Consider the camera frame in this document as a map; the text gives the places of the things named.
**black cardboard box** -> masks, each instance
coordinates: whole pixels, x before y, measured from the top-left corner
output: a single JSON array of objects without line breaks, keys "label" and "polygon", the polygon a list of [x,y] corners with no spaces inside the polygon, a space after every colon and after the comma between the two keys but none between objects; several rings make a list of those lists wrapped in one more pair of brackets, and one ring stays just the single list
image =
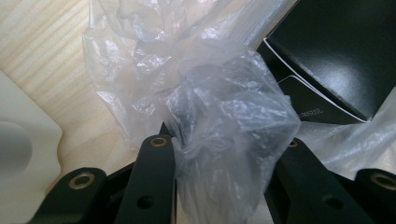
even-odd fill
[{"label": "black cardboard box", "polygon": [[369,121],[396,84],[396,1],[301,0],[258,52],[301,120]]}]

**wooden surface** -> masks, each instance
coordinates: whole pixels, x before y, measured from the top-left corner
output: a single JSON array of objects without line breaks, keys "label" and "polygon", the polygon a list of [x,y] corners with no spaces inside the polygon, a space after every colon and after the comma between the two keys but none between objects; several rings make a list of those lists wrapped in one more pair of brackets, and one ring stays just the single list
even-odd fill
[{"label": "wooden surface", "polygon": [[62,128],[61,176],[84,166],[110,174],[136,154],[85,71],[88,16],[88,0],[0,1],[0,69]]}]

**black metal part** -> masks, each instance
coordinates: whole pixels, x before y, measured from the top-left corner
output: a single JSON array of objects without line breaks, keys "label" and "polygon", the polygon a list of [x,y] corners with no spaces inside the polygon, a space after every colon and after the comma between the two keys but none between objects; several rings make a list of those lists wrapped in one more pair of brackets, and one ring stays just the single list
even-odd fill
[{"label": "black metal part", "polygon": [[[84,176],[73,180],[81,174],[92,174],[94,180],[85,188],[71,188],[71,183],[76,186],[88,183]],[[100,196],[105,183],[106,174],[100,169],[81,168],[67,174],[47,195],[29,223],[98,223],[99,217],[93,211],[99,211],[98,206],[104,204]]]},{"label": "black metal part", "polygon": [[[150,142],[164,139],[155,147]],[[175,156],[169,135],[147,138],[137,156],[115,223],[175,223]]]},{"label": "black metal part", "polygon": [[374,223],[298,139],[277,162],[264,195],[275,224]]},{"label": "black metal part", "polygon": [[[171,136],[147,138],[136,162],[106,176],[81,168],[64,176],[29,223],[176,223]],[[355,181],[329,172],[295,139],[265,192],[275,224],[394,223],[396,175],[360,170]]]},{"label": "black metal part", "polygon": [[359,170],[354,181],[334,175],[375,223],[396,222],[396,175],[378,169]]},{"label": "black metal part", "polygon": [[65,175],[29,223],[176,223],[174,150],[164,125],[161,132],[112,175],[96,168]]}]

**bolt hole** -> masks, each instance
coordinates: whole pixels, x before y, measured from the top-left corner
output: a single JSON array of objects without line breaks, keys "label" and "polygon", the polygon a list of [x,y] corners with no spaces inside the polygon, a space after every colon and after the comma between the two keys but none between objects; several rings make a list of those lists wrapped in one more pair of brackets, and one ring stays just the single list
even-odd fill
[{"label": "bolt hole", "polygon": [[93,183],[95,175],[90,172],[84,172],[76,175],[69,181],[70,189],[85,189]]},{"label": "bolt hole", "polygon": [[387,175],[374,173],[371,175],[371,180],[384,189],[396,190],[396,180]]},{"label": "bolt hole", "polygon": [[298,142],[296,140],[293,140],[290,142],[289,147],[297,147],[298,146]]},{"label": "bolt hole", "polygon": [[322,201],[323,201],[326,205],[330,206],[330,207],[333,208],[333,209],[341,209],[341,208],[343,208],[343,206],[344,206],[344,205],[343,205],[343,202],[341,202],[341,200],[335,198],[335,197],[332,196],[332,195],[326,195],[326,196],[324,196],[323,199],[322,199]]},{"label": "bolt hole", "polygon": [[154,198],[151,196],[143,196],[137,200],[137,206],[141,209],[148,209],[154,205]]}]

